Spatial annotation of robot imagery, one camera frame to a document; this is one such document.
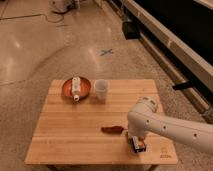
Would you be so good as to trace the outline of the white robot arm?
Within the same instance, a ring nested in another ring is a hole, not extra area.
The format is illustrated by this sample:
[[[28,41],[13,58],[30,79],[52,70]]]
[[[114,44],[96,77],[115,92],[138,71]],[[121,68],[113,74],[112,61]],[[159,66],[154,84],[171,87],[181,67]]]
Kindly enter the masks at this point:
[[[139,98],[127,114],[129,133],[145,137],[147,132],[153,132],[213,155],[213,124],[160,115],[157,109],[154,98]]]

